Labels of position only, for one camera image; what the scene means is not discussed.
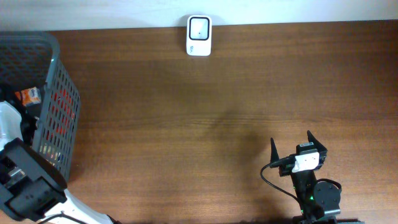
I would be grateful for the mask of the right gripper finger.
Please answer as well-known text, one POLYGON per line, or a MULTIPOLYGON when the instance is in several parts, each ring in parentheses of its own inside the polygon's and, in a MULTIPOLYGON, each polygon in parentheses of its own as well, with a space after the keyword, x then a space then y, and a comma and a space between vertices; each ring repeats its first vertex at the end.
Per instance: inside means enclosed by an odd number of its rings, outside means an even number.
POLYGON ((271 157, 270 157, 270 163, 271 163, 271 164, 274 164, 274 163, 276 163, 276 162, 279 161, 279 160, 280 160, 280 159, 279 159, 279 155, 278 155, 278 152, 277 152, 277 148, 276 148, 276 146, 275 146, 274 139, 271 138, 271 157))
POLYGON ((327 148, 315 138, 310 130, 307 131, 307 138, 309 142, 313 143, 318 152, 327 152, 327 148))

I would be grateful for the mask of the red snack bag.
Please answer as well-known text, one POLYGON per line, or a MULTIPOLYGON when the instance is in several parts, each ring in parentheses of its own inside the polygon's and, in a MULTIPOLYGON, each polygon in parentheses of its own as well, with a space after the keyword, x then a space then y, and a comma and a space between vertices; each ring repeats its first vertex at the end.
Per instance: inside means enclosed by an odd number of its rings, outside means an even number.
POLYGON ((77 122, 76 118, 76 101, 72 98, 72 94, 66 89, 56 90, 51 94, 49 113, 47 115, 47 125, 49 134, 46 140, 55 137, 68 139, 74 130, 74 125, 77 122))

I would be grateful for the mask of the orange small carton box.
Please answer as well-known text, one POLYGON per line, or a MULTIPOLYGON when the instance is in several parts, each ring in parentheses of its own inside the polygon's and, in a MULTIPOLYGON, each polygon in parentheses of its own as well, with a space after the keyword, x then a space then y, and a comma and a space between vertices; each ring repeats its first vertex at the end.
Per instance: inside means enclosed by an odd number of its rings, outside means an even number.
POLYGON ((41 104, 42 98, 40 94, 40 89, 37 87, 28 88, 25 90, 15 92, 17 98, 21 103, 28 107, 32 105, 41 104))

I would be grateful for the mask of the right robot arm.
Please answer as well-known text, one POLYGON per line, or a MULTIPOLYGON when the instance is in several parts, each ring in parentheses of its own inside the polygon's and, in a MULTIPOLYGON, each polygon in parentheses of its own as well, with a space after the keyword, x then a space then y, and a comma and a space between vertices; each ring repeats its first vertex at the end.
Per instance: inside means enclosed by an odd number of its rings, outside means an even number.
POLYGON ((308 141, 296 146, 296 152, 280 158, 271 139, 269 167, 278 168, 281 177, 290 176, 301 215, 294 217, 294 223, 336 223, 341 213, 341 184, 330 179, 317 179, 319 170, 327 157, 327 148, 307 131, 308 141))

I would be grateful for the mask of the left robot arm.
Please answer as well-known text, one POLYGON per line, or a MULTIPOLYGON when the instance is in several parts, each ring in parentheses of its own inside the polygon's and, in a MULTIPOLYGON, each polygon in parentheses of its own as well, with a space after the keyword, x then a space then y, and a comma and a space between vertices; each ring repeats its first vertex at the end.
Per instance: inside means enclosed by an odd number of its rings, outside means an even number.
POLYGON ((1 102, 1 210, 21 222, 113 224, 67 189, 61 173, 21 140, 20 112, 1 102))

